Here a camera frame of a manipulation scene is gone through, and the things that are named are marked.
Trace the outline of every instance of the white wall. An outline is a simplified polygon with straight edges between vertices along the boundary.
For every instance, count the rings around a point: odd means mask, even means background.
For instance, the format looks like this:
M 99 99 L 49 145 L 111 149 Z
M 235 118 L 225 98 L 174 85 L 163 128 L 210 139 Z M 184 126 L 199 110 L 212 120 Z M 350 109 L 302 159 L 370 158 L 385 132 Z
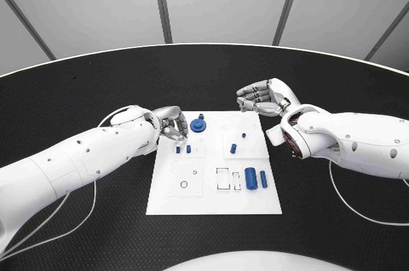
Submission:
M 285 0 L 167 0 L 173 43 L 272 44 Z
M 279 46 L 364 59 L 409 0 L 294 0 Z
M 164 43 L 157 0 L 14 0 L 56 58 Z
M 7 3 L 0 0 L 0 75 L 49 61 Z
M 409 14 L 403 17 L 370 61 L 409 72 Z

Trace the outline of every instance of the blue object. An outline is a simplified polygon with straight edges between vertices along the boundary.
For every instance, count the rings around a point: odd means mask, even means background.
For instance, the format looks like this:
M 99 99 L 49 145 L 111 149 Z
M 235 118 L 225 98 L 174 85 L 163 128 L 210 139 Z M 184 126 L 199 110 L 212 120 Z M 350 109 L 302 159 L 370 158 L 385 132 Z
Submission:
M 262 179 L 262 188 L 266 188 L 266 172 L 264 170 L 259 172 L 259 178 Z
M 232 153 L 232 154 L 235 154 L 235 153 L 236 153 L 236 144 L 232 144 L 230 153 Z
M 245 169 L 245 185 L 249 190 L 258 189 L 256 170 L 254 167 Z
M 200 114 L 199 118 L 190 122 L 190 129 L 196 133 L 200 133 L 206 130 L 206 121 L 203 114 Z

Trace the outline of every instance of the black table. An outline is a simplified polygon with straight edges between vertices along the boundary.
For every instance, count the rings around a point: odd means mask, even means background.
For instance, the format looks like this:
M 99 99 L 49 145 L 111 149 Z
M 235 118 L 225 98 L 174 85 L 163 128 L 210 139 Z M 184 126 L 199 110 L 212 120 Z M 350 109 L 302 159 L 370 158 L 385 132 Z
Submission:
M 279 78 L 298 99 L 330 112 L 409 120 L 409 77 L 367 63 L 300 50 L 238 45 L 167 45 L 61 60 L 0 78 L 0 166 L 95 127 L 120 107 L 238 110 L 236 90 Z M 261 117 L 264 130 L 278 118 Z M 156 153 L 98 181 L 95 212 L 68 237 L 0 263 L 4 270 L 163 270 L 238 250 L 275 250 L 353 270 L 408 270 L 409 227 L 360 218 L 334 192 L 324 159 L 291 157 L 268 142 L 282 215 L 146 216 Z M 333 167 L 351 206 L 382 221 L 409 222 L 409 187 Z M 92 185 L 72 193 L 25 244 L 65 233 L 92 204 Z M 58 203 L 23 226 L 13 243 Z

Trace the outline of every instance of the white board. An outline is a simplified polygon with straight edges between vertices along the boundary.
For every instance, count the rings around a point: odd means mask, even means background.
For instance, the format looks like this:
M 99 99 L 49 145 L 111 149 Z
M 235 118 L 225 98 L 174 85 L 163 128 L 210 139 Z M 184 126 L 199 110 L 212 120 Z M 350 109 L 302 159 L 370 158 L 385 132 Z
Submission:
M 183 113 L 189 138 L 183 144 L 160 137 L 147 215 L 282 214 L 258 114 L 236 111 Z M 190 122 L 200 113 L 206 130 L 194 133 Z M 255 168 L 255 190 L 246 189 L 246 167 Z M 259 178 L 262 170 L 266 188 Z

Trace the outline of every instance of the white robotic arm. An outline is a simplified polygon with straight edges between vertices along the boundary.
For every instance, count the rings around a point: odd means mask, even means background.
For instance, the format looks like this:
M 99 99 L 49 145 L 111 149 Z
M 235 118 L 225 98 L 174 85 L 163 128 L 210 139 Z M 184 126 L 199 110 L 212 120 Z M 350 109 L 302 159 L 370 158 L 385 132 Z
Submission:
M 0 169 L 0 255 L 29 218 L 134 156 L 153 152 L 160 134 L 184 140 L 187 122 L 180 108 L 151 112 L 131 106 L 115 114 L 110 127 L 85 131 Z
M 236 94 L 242 111 L 282 116 L 266 135 L 274 146 L 290 143 L 294 156 L 321 157 L 369 175 L 409 179 L 408 120 L 374 114 L 331 114 L 314 105 L 301 105 L 278 79 L 255 83 Z

